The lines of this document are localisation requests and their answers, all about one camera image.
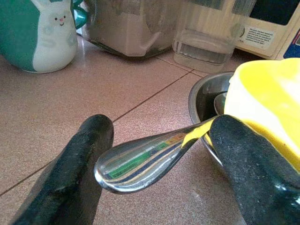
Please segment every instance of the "glass of water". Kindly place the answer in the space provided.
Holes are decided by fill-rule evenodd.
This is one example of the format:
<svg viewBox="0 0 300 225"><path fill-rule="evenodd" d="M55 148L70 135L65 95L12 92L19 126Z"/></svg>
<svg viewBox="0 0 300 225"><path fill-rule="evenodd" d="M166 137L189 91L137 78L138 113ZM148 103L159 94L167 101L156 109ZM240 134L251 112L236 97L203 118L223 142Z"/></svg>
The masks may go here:
<svg viewBox="0 0 300 225"><path fill-rule="evenodd" d="M220 71L256 0L184 0L173 42L174 60L203 72Z"/></svg>

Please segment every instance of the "stainless steel bowl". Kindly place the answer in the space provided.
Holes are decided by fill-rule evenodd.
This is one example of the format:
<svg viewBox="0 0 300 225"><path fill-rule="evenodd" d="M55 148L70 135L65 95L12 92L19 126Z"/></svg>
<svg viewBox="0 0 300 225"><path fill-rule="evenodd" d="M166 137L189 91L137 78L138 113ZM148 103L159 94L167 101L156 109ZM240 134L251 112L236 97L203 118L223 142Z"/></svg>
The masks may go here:
<svg viewBox="0 0 300 225"><path fill-rule="evenodd" d="M192 87L188 98L188 109L194 124L216 115L214 99L218 94L228 91L229 79L232 76L233 72L209 75L199 80ZM218 159L216 152L208 142L207 138L202 137L201 140L208 149L212 160L216 163L220 171L224 173L222 162Z"/></svg>

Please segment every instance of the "spoon handle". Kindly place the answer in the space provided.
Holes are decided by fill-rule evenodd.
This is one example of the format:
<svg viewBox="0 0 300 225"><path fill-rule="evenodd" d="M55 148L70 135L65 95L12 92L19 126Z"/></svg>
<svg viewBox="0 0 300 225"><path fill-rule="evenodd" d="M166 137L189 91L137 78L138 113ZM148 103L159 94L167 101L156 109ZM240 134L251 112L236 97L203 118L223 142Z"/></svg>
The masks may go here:
<svg viewBox="0 0 300 225"><path fill-rule="evenodd" d="M198 140L185 139L195 128L205 127L214 118L172 132L145 137L115 146L102 154L95 164L97 182L117 194L142 190L160 180Z"/></svg>

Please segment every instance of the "label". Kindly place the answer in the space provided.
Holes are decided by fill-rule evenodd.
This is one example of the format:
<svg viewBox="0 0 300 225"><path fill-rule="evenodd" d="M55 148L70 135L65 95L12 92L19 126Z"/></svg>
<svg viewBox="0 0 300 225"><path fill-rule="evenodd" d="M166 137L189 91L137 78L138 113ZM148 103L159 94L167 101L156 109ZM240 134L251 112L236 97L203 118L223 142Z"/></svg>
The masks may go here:
<svg viewBox="0 0 300 225"><path fill-rule="evenodd" d="M274 40L275 32L257 27L245 26L239 41L260 49L267 49Z"/></svg>

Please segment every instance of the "yellow object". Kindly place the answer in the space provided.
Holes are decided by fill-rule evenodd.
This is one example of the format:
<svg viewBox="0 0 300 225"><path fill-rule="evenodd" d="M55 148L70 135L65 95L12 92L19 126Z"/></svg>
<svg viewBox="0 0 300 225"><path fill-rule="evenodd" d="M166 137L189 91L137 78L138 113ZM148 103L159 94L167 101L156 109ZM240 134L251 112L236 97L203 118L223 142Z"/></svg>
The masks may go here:
<svg viewBox="0 0 300 225"><path fill-rule="evenodd" d="M188 141L195 139L195 138L200 138L203 135L205 135L211 127L212 122L214 121L214 118L212 118L211 120L208 120L206 123L203 123L201 126L195 128L193 131L191 131L190 133L188 133L184 139L183 139L183 143L182 146L184 146L186 143L188 143Z"/></svg>
<svg viewBox="0 0 300 225"><path fill-rule="evenodd" d="M266 137L300 172L300 59L240 65L230 79L224 112Z"/></svg>

